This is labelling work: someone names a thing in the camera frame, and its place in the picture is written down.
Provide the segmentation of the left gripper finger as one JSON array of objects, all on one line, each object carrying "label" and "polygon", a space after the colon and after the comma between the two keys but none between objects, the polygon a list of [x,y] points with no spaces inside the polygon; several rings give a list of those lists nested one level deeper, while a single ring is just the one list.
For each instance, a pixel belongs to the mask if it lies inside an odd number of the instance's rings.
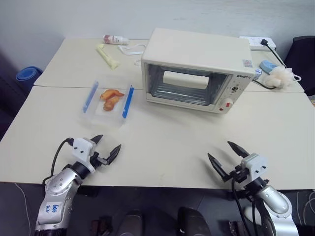
[{"label": "left gripper finger", "polygon": [[100,142],[100,140],[102,139],[103,135],[97,135],[93,138],[90,139],[92,145],[93,145],[93,148],[96,147],[96,145]]},{"label": "left gripper finger", "polygon": [[106,158],[106,164],[110,165],[118,156],[122,145],[116,146],[111,152],[108,158]]}]

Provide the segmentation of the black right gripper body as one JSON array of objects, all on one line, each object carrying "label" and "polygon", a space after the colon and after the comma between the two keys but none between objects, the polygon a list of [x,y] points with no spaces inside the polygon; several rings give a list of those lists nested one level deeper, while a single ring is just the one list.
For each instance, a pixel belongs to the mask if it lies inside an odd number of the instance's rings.
[{"label": "black right gripper body", "polygon": [[235,167],[235,170],[231,171],[229,174],[226,174],[222,180],[227,182],[230,179],[234,179],[237,183],[241,183],[247,179],[249,175],[249,169],[238,165]]}]

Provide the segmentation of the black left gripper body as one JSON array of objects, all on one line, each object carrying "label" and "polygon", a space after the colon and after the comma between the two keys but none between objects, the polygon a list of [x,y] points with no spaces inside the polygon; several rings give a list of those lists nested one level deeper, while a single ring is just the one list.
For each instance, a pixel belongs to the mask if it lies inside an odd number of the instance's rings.
[{"label": "black left gripper body", "polygon": [[106,159],[101,158],[99,156],[99,153],[95,151],[95,147],[96,147],[96,143],[92,142],[92,148],[89,153],[90,154],[89,163],[96,170],[101,165],[104,165],[104,166],[109,165],[109,162]]}]

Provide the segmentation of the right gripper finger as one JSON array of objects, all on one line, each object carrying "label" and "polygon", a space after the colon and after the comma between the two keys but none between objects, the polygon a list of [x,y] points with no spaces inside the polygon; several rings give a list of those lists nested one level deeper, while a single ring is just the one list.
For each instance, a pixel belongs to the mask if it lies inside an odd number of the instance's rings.
[{"label": "right gripper finger", "polygon": [[215,171],[220,175],[223,181],[228,181],[231,179],[231,176],[224,171],[224,169],[221,167],[221,163],[213,157],[210,153],[207,153],[208,159],[211,162],[212,167],[215,169]]},{"label": "right gripper finger", "polygon": [[244,148],[237,145],[236,143],[231,142],[231,141],[228,141],[227,143],[238,156],[242,158],[246,158],[247,156],[249,156],[249,153]]}]

